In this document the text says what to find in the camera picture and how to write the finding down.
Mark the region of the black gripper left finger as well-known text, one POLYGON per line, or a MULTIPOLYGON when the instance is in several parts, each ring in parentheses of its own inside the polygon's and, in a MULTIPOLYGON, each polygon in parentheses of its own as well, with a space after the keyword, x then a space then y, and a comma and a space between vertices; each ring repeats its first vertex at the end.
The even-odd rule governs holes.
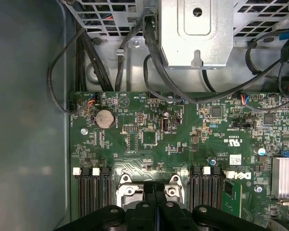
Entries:
POLYGON ((103 231, 115 228, 125 231, 154 231, 156 228, 156 185, 144 185, 144 200, 135 208, 124 210, 116 205, 108 205, 84 217, 74 220, 58 231, 103 231))

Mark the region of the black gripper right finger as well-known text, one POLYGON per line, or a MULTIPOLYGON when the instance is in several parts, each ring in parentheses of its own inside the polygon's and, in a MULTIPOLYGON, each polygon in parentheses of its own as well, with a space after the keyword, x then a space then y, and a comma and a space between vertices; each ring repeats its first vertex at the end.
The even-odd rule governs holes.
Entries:
POLYGON ((266 228, 214 207, 199 205, 188 211, 176 199, 168 199, 165 184, 156 183, 158 231, 265 231, 266 228))

